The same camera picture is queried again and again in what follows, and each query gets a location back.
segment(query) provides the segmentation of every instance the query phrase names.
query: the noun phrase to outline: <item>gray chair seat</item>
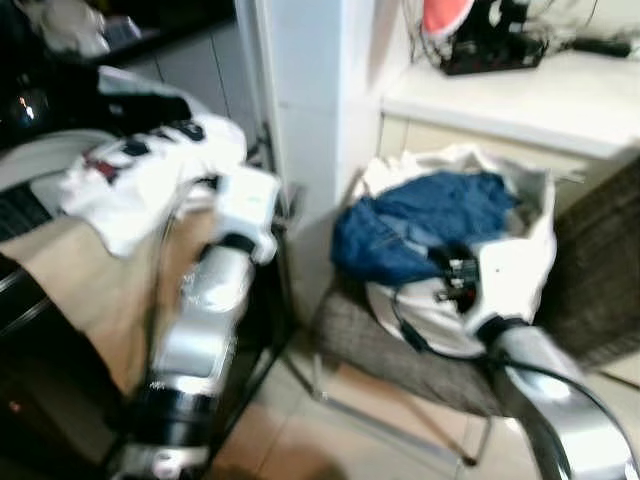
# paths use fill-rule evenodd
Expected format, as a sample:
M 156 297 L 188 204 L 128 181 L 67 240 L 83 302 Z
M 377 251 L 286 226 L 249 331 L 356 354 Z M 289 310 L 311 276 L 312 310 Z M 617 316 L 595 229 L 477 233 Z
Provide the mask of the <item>gray chair seat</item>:
M 337 278 L 312 323 L 322 353 L 435 403 L 482 416 L 502 415 L 475 364 L 419 354 L 375 320 L 362 285 Z

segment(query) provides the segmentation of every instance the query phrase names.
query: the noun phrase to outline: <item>tiled floor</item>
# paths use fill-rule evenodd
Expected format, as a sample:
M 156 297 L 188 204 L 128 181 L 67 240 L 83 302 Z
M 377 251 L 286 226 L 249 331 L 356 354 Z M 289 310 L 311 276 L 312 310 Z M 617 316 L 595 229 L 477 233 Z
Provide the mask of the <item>tiled floor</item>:
M 312 399 L 302 383 L 311 378 L 305 351 L 302 342 L 294 342 L 276 362 L 218 454 L 215 480 L 540 479 L 516 421 L 495 419 L 481 464 L 457 467 Z M 327 390 L 344 403 L 430 442 L 470 452 L 477 448 L 482 419 L 431 404 L 345 366 L 328 377 Z M 598 377 L 590 385 L 609 402 L 640 449 L 638 394 Z

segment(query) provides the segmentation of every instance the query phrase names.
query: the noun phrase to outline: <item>white cloth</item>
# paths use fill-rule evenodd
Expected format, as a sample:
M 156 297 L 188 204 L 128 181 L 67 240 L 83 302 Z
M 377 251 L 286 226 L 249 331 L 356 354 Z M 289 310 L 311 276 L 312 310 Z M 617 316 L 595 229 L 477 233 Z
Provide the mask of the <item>white cloth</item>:
M 126 257 L 163 220 L 182 185 L 228 173 L 246 151 L 236 124 L 197 115 L 85 153 L 61 182 L 61 207 L 89 223 L 111 254 Z M 194 189 L 190 198 L 202 194 Z

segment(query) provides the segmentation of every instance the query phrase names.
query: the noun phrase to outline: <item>white cabinet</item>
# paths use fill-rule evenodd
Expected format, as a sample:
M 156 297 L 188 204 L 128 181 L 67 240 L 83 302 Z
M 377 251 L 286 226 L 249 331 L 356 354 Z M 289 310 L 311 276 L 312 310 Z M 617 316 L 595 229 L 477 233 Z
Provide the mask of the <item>white cabinet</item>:
M 556 180 L 556 215 L 627 164 L 393 116 L 384 117 L 379 155 L 439 150 L 454 143 L 475 143 L 490 153 L 550 170 Z

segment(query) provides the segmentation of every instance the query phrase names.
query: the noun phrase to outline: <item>chair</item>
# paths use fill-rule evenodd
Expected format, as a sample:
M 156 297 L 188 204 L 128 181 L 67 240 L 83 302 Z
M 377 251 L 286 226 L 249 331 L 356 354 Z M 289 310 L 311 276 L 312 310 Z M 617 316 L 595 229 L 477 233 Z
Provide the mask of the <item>chair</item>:
M 583 368 L 594 369 L 640 347 L 640 158 L 579 201 L 556 222 L 558 254 L 536 325 Z M 418 354 L 375 320 L 364 286 L 337 275 L 311 325 L 313 396 L 439 456 L 476 465 L 504 416 L 479 365 Z M 487 419 L 477 452 L 430 445 L 331 398 L 322 385 L 325 357 L 344 361 L 429 401 Z

